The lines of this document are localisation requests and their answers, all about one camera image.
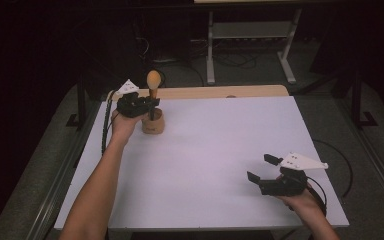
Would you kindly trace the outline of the makeup brush with dark handle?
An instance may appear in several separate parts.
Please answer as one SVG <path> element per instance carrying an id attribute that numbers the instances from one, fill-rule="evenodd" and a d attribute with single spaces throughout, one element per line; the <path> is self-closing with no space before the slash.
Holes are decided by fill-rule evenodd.
<path id="1" fill-rule="evenodd" d="M 151 98 L 157 98 L 157 92 L 158 92 L 158 87 L 160 86 L 161 83 L 161 76 L 157 70 L 151 70 L 147 74 L 147 85 L 149 89 L 149 97 Z M 149 118 L 151 121 L 154 120 L 154 113 L 155 109 L 152 109 L 149 112 Z"/>

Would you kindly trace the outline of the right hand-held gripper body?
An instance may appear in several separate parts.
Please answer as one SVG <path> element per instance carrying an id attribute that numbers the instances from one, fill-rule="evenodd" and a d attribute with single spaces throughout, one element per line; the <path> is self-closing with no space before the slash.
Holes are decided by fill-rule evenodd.
<path id="1" fill-rule="evenodd" d="M 259 187 L 263 195 L 295 196 L 304 191 L 308 177 L 306 170 L 327 169 L 328 164 L 298 153 L 289 153 L 278 165 L 281 175 L 274 180 L 261 180 Z"/>

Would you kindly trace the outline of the person's right hand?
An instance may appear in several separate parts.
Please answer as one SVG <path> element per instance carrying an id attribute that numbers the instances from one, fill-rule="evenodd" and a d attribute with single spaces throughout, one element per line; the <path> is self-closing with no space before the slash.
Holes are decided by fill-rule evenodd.
<path id="1" fill-rule="evenodd" d="M 310 185 L 304 188 L 304 191 L 295 196 L 278 196 L 286 206 L 290 207 L 300 218 L 313 216 L 320 213 L 321 209 L 317 200 L 310 193 Z"/>

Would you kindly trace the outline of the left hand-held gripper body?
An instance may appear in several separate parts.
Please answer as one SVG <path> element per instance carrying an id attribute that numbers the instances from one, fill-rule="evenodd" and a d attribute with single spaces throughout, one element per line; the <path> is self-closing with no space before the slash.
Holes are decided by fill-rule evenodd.
<path id="1" fill-rule="evenodd" d="M 116 110 L 125 117 L 135 118 L 149 112 L 151 100 L 139 96 L 139 87 L 130 79 L 115 91 L 118 96 Z"/>

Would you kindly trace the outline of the person's left hand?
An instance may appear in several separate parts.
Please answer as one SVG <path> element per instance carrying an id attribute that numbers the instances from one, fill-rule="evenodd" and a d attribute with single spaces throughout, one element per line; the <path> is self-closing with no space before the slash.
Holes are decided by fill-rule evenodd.
<path id="1" fill-rule="evenodd" d="M 111 120 L 112 120 L 111 140 L 118 143 L 126 144 L 130 136 L 134 132 L 136 124 L 146 117 L 147 115 L 143 114 L 135 118 L 129 118 L 122 115 L 117 110 L 114 110 L 111 116 Z"/>

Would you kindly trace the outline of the black stand leg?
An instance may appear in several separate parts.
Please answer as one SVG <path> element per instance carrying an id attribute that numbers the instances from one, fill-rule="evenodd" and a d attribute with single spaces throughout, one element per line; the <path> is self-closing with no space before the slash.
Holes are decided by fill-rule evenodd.
<path id="1" fill-rule="evenodd" d="M 77 82 L 77 113 L 71 114 L 66 126 L 67 127 L 76 127 L 80 130 L 86 121 L 86 89 L 85 81 L 82 75 L 79 76 Z"/>
<path id="2" fill-rule="evenodd" d="M 370 112 L 361 111 L 362 79 L 358 71 L 355 72 L 351 94 L 351 119 L 358 129 L 367 126 L 377 126 L 377 122 Z"/>

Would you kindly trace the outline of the aluminium rail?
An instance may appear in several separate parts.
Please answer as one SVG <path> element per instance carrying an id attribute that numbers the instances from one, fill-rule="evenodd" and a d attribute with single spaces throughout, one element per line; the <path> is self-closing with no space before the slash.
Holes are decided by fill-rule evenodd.
<path id="1" fill-rule="evenodd" d="M 44 240 L 53 229 L 100 106 L 86 102 L 86 121 L 80 130 L 66 126 L 70 115 L 77 113 L 77 103 L 58 108 L 28 168 L 31 190 L 41 197 L 25 240 Z"/>
<path id="2" fill-rule="evenodd" d="M 371 162 L 376 172 L 376 176 L 379 178 L 380 185 L 384 191 L 384 163 L 380 155 L 376 152 L 373 144 L 369 141 L 364 129 L 358 126 L 351 118 L 350 109 L 346 106 L 344 100 L 335 100 L 341 114 L 345 117 L 347 125 L 351 129 L 353 135 L 362 146 L 364 152 L 367 155 L 367 159 Z"/>

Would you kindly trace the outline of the white board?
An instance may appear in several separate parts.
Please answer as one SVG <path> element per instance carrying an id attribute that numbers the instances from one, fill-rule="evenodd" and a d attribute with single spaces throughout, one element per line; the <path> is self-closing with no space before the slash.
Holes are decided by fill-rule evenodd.
<path id="1" fill-rule="evenodd" d="M 112 230 L 280 229 L 300 226 L 247 175 L 275 179 L 265 154 L 318 153 L 287 97 L 164 100 L 165 130 L 136 129 L 123 154 Z"/>

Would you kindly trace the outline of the light wooden table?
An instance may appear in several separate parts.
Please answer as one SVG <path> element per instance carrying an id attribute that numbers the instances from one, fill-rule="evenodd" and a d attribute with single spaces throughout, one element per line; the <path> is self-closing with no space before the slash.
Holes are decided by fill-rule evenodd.
<path id="1" fill-rule="evenodd" d="M 283 85 L 183 87 L 157 90 L 157 96 L 161 99 L 283 97 L 288 95 L 289 92 Z"/>

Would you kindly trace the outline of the white metal frame stand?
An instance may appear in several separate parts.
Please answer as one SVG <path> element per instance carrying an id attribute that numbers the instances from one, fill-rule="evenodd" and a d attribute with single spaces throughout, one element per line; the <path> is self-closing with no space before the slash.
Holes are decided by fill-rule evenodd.
<path id="1" fill-rule="evenodd" d="M 263 22 L 215 22 L 214 13 L 208 15 L 207 57 L 206 71 L 207 83 L 214 85 L 215 69 L 213 58 L 213 41 L 224 39 L 268 39 L 285 38 L 286 43 L 277 57 L 289 84 L 297 82 L 288 62 L 288 54 L 298 28 L 302 10 L 296 9 L 290 21 L 263 21 Z"/>

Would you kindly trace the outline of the wooden brush holder cup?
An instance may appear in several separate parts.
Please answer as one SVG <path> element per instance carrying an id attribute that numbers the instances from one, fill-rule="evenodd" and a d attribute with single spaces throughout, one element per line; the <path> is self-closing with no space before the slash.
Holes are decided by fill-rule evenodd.
<path id="1" fill-rule="evenodd" d="M 154 111 L 154 118 L 150 119 L 149 116 L 142 120 L 142 131 L 145 134 L 158 135 L 165 129 L 165 119 L 163 111 L 156 108 Z"/>

